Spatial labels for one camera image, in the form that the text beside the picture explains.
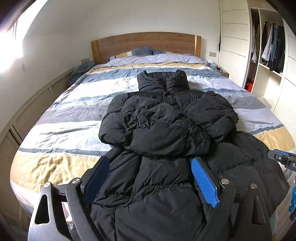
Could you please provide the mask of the black puffer jacket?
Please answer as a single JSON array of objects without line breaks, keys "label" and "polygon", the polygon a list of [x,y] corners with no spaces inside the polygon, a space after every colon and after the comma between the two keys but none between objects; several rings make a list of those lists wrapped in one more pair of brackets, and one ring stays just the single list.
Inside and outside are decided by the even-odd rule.
[{"label": "black puffer jacket", "polygon": [[272,215],[288,193],[268,147],[238,131],[238,115],[219,94],[191,90],[187,75],[141,72],[138,91],[114,97],[99,138],[113,146],[107,178],[91,205],[105,240],[198,240],[213,218],[191,170],[200,157],[243,200],[256,184]]}]

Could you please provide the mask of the hanging clothes in wardrobe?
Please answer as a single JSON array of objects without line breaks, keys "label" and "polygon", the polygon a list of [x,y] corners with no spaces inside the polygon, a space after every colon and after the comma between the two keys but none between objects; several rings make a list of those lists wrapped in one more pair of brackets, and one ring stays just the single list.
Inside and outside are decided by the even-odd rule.
[{"label": "hanging clothes in wardrobe", "polygon": [[257,63],[261,57],[264,66],[281,75],[285,61],[284,27],[265,21],[260,34],[260,24],[256,21],[252,26],[252,36],[251,62]]}]

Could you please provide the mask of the striped duvet cover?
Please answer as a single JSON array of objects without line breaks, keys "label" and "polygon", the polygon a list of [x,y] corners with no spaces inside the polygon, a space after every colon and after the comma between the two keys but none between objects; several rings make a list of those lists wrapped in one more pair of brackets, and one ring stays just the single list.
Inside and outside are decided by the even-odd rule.
[{"label": "striped duvet cover", "polygon": [[31,215],[46,182],[66,184],[110,150],[100,142],[101,121],[111,100],[138,90],[137,75],[183,70],[192,90],[220,94],[238,114],[237,129],[270,149],[294,151],[295,142],[280,120],[257,97],[212,70],[195,56],[157,54],[114,59],[83,74],[43,113],[18,148],[11,165],[11,188]]}]

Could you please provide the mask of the open white wardrobe shelving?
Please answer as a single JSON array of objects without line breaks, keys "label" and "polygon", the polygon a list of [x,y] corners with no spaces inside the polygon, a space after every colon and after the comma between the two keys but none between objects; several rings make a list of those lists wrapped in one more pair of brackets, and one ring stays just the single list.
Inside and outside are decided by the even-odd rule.
[{"label": "open white wardrobe shelving", "polygon": [[252,4],[251,50],[244,88],[283,122],[295,113],[295,35],[266,3]]}]

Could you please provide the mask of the wooden right nightstand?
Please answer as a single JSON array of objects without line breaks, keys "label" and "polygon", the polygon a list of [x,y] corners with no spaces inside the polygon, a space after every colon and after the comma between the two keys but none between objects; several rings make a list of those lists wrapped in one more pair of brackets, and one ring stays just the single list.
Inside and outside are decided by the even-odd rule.
[{"label": "wooden right nightstand", "polygon": [[219,72],[219,73],[221,73],[226,78],[229,77],[229,73],[226,70],[224,70],[222,67],[217,67],[216,68],[216,71]]}]

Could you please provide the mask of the white wardrobe sliding door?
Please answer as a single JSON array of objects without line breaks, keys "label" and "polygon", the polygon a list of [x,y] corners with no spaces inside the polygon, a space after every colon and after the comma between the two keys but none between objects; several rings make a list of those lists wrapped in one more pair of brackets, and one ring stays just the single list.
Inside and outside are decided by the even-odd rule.
[{"label": "white wardrobe sliding door", "polygon": [[250,49],[250,11],[248,1],[219,1],[221,45],[219,65],[229,79],[243,87]]}]

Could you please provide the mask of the blue-grey cloth on nightstand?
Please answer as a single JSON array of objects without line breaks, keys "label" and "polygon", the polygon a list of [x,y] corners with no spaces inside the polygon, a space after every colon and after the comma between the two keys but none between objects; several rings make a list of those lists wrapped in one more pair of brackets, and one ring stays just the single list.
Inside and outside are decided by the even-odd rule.
[{"label": "blue-grey cloth on nightstand", "polygon": [[96,63],[94,61],[89,61],[77,66],[70,76],[69,84],[73,85],[83,74],[87,73],[95,65]]}]

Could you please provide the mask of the wooden headboard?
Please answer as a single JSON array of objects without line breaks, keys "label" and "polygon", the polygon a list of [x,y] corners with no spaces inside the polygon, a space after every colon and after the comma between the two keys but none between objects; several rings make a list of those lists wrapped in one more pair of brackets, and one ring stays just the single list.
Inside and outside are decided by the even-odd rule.
[{"label": "wooden headboard", "polygon": [[137,48],[151,47],[177,54],[201,57],[202,38],[198,35],[173,32],[141,32],[116,35],[91,41],[93,60],[107,63],[109,57]]}]

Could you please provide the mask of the striped pillow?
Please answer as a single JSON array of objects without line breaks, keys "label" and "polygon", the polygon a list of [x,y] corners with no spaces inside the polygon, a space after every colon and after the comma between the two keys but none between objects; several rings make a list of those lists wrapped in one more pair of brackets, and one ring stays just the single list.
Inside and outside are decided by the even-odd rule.
[{"label": "striped pillow", "polygon": [[109,58],[109,61],[113,59],[123,58],[123,57],[149,56],[149,55],[166,54],[166,53],[167,52],[163,50],[155,50],[151,47],[142,47],[142,48],[134,49],[128,52],[113,55]]}]

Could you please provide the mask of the window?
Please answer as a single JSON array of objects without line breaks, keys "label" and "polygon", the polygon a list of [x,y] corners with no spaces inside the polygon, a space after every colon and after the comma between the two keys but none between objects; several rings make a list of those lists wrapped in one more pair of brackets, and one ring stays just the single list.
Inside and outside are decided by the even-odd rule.
[{"label": "window", "polygon": [[21,20],[17,20],[10,30],[1,31],[1,73],[6,72],[16,59],[22,58],[23,33]]}]

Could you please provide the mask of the beige wall panel cabinet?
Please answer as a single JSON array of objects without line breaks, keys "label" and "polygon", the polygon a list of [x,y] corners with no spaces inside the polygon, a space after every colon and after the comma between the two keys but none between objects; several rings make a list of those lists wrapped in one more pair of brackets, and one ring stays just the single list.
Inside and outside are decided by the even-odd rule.
[{"label": "beige wall panel cabinet", "polygon": [[10,185],[10,168],[14,156],[42,114],[69,87],[73,71],[74,68],[71,68],[37,91],[20,107],[1,132],[1,216],[9,225],[27,230],[30,222]]}]

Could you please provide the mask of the beige wall switch plate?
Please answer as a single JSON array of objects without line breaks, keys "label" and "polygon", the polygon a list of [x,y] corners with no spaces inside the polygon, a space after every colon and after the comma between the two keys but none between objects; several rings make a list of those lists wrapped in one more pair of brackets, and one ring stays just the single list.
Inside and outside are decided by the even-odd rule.
[{"label": "beige wall switch plate", "polygon": [[217,54],[216,54],[216,53],[214,53],[214,52],[209,52],[209,56],[211,56],[211,57],[216,57],[216,56],[217,56]]}]

